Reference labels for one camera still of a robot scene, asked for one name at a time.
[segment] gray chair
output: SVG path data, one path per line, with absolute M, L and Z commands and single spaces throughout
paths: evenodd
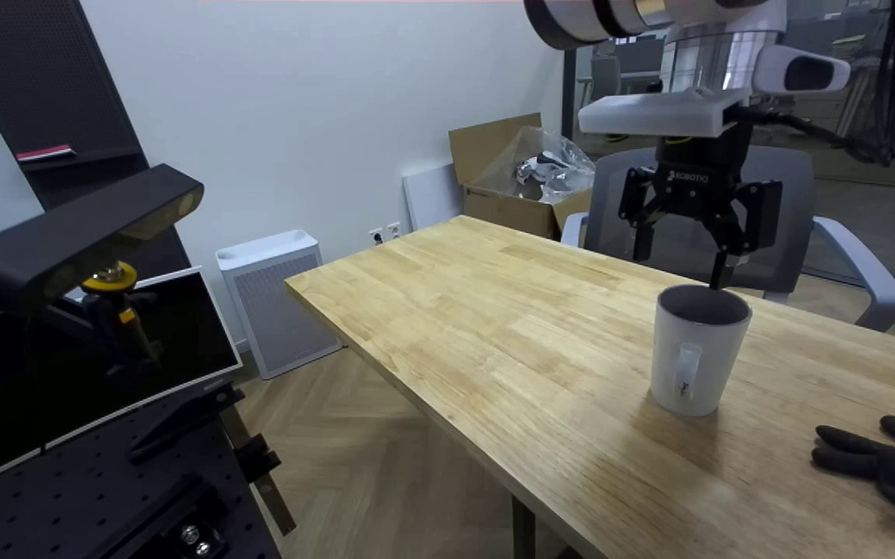
M 613 152 L 598 160 L 592 203 L 588 213 L 573 213 L 561 230 L 564 244 L 583 244 L 613 259 L 631 259 L 633 230 L 617 217 L 628 167 L 653 167 L 653 148 Z M 785 297 L 803 273 L 812 232 L 831 239 L 869 292 L 869 306 L 854 319 L 868 330 L 890 330 L 895 324 L 895 275 L 883 262 L 840 219 L 815 217 L 815 160 L 798 148 L 753 146 L 744 179 L 781 179 L 784 206 L 777 242 L 745 254 L 728 287 L 761 289 L 768 297 Z M 671 271 L 692 280 L 707 280 L 716 242 L 702 223 L 664 213 L 656 228 L 650 266 Z

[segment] floor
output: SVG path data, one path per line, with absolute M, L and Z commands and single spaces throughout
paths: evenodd
M 789 304 L 852 319 L 863 292 L 806 275 Z M 242 388 L 242 419 L 282 456 L 285 559 L 513 555 L 508 493 L 354 350 Z M 538 527 L 538 555 L 558 554 Z

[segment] robotic arm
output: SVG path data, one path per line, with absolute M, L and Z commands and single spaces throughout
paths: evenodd
M 755 124 L 789 124 L 868 160 L 892 158 L 892 148 L 755 110 L 761 93 L 831 93 L 852 73 L 843 58 L 781 43 L 785 0 L 526 0 L 526 9 L 555 49 L 664 32 L 659 93 L 607 95 L 579 112 L 583 132 L 659 136 L 656 172 L 633 167 L 617 207 L 637 230 L 633 262 L 646 262 L 659 213 L 702 219 L 718 244 L 716 289 L 738 254 L 774 242 L 784 183 L 738 177 Z

